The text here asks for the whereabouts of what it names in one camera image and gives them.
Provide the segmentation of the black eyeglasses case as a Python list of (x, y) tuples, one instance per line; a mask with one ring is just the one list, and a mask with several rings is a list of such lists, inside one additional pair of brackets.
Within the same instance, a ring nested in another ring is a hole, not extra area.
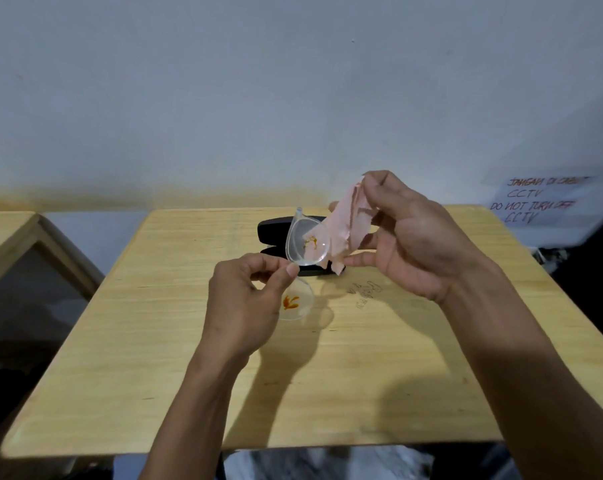
[[(279, 258), (286, 258), (285, 243), (286, 237), (292, 223), (293, 216), (277, 217), (267, 219), (258, 224), (259, 242), (268, 247), (261, 250), (261, 253)], [(327, 268), (324, 269), (318, 265), (300, 266), (298, 276), (328, 276), (336, 275), (330, 268), (331, 261), (328, 262)]]

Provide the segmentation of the person's right forearm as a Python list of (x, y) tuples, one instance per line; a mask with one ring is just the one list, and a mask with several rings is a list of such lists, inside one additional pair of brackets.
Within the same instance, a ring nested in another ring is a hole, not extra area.
[(502, 270), (443, 260), (438, 303), (524, 480), (603, 480), (603, 409), (577, 381)]

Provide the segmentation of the person's left hand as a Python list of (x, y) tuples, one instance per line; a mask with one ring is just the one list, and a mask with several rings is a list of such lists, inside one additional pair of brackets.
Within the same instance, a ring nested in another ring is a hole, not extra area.
[(246, 362), (272, 336), (281, 301), (265, 296), (268, 271), (290, 261), (249, 253), (215, 266), (209, 281), (204, 327), (197, 353), (217, 362)]

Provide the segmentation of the person's right hand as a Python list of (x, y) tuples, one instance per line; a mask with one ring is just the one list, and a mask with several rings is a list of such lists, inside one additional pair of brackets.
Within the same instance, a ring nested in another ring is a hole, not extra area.
[(378, 250), (380, 273), (415, 295), (441, 303), (450, 286), (486, 263), (486, 256), (436, 201), (409, 188), (393, 172), (363, 174), (377, 215), (358, 250)]

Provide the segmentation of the wooden framed glass table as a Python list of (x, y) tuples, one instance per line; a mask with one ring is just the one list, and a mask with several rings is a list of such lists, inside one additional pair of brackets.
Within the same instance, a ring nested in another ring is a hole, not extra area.
[(0, 212), (0, 429), (41, 379), (104, 280), (49, 219)]

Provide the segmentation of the clear frame eyeglasses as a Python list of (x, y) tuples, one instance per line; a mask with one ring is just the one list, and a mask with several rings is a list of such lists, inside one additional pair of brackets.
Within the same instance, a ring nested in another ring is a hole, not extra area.
[(321, 264), (328, 256), (330, 237), (326, 226), (317, 217), (304, 213), (301, 207), (291, 220), (285, 242), (286, 258), (300, 270), (282, 296), (280, 321), (297, 321), (310, 314), (314, 304), (311, 285), (301, 276), (302, 267)]

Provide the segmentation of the person's left forearm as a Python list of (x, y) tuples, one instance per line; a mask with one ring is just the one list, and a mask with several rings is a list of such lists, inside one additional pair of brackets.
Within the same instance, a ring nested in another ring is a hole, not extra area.
[(162, 421), (138, 480), (215, 480), (244, 347), (201, 343)]

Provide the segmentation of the handwritten paper sign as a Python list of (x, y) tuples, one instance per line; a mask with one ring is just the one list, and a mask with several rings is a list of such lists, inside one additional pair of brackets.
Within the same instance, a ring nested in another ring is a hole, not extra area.
[(559, 226), (599, 180), (584, 172), (519, 174), (503, 181), (487, 207), (510, 228)]

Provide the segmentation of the pink cleaning cloth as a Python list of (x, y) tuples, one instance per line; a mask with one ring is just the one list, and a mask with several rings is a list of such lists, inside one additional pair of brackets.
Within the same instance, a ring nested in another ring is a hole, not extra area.
[(358, 250), (369, 233), (377, 208), (371, 205), (363, 189), (363, 181), (349, 187), (323, 220), (330, 237), (328, 256), (320, 263), (330, 266), (338, 276), (344, 271), (344, 258)]

